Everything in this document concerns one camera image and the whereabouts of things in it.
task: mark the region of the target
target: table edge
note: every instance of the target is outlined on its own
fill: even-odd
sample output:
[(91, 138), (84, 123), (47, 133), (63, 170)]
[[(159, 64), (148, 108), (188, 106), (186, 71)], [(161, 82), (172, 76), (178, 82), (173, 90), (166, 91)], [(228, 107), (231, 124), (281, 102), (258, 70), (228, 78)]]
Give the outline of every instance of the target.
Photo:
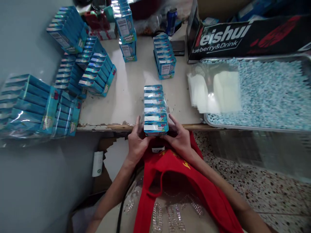
[[(208, 124), (183, 124), (183, 127), (187, 130), (197, 131), (214, 131), (223, 130), (224, 128), (212, 127)], [(81, 125), (77, 127), (78, 131), (132, 131), (133, 125)]]

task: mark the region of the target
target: person's right hand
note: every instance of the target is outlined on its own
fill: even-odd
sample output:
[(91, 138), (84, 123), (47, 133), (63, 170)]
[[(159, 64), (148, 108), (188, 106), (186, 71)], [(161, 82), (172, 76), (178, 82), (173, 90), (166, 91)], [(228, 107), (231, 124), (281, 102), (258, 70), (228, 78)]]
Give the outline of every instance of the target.
[(190, 134), (172, 114), (169, 114), (169, 118), (172, 119), (175, 125), (169, 124), (169, 126), (177, 132), (175, 138), (169, 135), (163, 135), (160, 138), (165, 139), (171, 144), (171, 146), (176, 150), (176, 152), (187, 162), (191, 163), (194, 159), (194, 156), (198, 154), (191, 148), (190, 144)]

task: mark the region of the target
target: light blue candy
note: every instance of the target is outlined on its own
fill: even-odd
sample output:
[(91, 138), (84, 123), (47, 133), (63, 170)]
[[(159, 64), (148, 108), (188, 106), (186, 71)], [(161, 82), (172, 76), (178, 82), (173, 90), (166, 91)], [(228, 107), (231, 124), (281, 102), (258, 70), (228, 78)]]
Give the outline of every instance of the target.
[(208, 114), (213, 124), (311, 130), (311, 87), (300, 61), (218, 60), (238, 67), (242, 111)]

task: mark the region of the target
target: soda can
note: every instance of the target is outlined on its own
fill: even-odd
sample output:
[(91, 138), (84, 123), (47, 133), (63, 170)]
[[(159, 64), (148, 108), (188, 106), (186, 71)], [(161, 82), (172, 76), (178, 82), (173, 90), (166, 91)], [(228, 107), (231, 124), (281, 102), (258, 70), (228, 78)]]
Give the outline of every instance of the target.
[(177, 8), (172, 8), (167, 12), (167, 27), (165, 33), (169, 36), (175, 33), (175, 22), (177, 19)]

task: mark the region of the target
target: black cardboard box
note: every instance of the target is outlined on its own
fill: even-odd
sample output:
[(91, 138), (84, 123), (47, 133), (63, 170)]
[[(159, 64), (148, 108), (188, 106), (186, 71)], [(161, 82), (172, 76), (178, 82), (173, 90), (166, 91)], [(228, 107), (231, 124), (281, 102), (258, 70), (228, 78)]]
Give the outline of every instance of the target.
[[(206, 17), (224, 19), (228, 11), (211, 15), (204, 0), (193, 0), (186, 31), (188, 63), (208, 57), (245, 57), (304, 52), (311, 49), (311, 15), (279, 16), (250, 22), (204, 26)], [(232, 14), (237, 7), (232, 7)]]

